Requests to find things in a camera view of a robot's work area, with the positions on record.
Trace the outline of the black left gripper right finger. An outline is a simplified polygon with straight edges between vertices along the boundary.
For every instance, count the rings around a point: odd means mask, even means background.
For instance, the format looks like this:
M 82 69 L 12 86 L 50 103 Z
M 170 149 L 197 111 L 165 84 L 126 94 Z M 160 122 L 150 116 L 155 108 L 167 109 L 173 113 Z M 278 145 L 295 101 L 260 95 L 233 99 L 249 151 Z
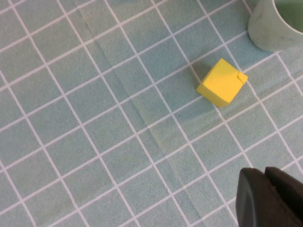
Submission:
M 302 219 L 303 184 L 294 177 L 273 166 L 266 167 L 265 176 L 275 187 L 287 207 L 290 208 L 299 219 Z

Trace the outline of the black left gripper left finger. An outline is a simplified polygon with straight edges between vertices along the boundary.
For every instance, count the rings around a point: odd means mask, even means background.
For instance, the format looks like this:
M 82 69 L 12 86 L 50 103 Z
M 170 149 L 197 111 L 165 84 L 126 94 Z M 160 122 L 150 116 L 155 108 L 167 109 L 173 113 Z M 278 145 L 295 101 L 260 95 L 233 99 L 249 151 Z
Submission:
M 239 173 L 236 215 L 240 227 L 301 227 L 299 219 L 287 207 L 275 187 L 255 168 Z

